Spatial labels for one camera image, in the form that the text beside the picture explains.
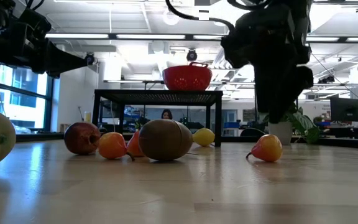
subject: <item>white pot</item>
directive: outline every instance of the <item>white pot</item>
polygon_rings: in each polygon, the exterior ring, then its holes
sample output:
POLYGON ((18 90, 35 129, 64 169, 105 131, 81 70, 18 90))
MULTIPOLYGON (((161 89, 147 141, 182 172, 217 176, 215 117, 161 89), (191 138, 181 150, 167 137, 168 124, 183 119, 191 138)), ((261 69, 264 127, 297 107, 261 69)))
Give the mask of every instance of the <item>white pot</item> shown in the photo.
POLYGON ((292 123, 288 121, 279 122, 278 124, 269 123, 268 133, 277 136, 282 145, 290 145, 292 138, 292 123))

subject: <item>handle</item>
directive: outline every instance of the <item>handle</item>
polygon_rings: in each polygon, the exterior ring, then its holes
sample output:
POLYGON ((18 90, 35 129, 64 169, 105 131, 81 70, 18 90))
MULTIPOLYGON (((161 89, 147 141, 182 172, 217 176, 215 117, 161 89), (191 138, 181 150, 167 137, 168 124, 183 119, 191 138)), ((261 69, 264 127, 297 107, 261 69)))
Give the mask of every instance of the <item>handle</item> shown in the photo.
POLYGON ((204 67, 204 68, 207 68, 207 67, 208 67, 208 64, 207 64, 207 63, 200 63, 200 62, 190 62, 189 66, 194 66, 194 64, 204 65, 204 66, 202 66, 202 67, 204 67))

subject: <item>red colander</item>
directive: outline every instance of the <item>red colander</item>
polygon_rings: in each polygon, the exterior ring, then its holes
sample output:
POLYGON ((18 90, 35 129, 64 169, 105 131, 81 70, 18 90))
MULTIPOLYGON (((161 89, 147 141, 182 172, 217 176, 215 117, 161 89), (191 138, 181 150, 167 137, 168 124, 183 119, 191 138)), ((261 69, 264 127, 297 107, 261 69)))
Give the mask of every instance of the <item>red colander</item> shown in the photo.
POLYGON ((169 90, 206 90, 212 78, 212 72, 207 67, 206 63, 191 62, 167 68, 162 76, 169 90))

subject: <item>yellow pear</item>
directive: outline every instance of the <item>yellow pear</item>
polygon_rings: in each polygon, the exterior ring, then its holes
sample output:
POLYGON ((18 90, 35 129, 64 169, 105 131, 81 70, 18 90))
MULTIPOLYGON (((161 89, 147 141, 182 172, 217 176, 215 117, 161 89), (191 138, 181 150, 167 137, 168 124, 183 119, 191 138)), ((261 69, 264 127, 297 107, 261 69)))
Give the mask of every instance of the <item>yellow pear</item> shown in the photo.
POLYGON ((193 141, 200 146, 209 146, 215 140, 215 134, 208 128, 201 128, 193 134, 193 141))

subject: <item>person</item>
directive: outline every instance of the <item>person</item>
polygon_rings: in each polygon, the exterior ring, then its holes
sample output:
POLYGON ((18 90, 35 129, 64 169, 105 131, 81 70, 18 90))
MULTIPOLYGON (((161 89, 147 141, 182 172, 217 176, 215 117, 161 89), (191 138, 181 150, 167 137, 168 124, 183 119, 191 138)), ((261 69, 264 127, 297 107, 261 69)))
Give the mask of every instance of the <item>person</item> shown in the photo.
POLYGON ((165 109, 162 111, 161 119, 172 119, 172 113, 169 109, 165 109))

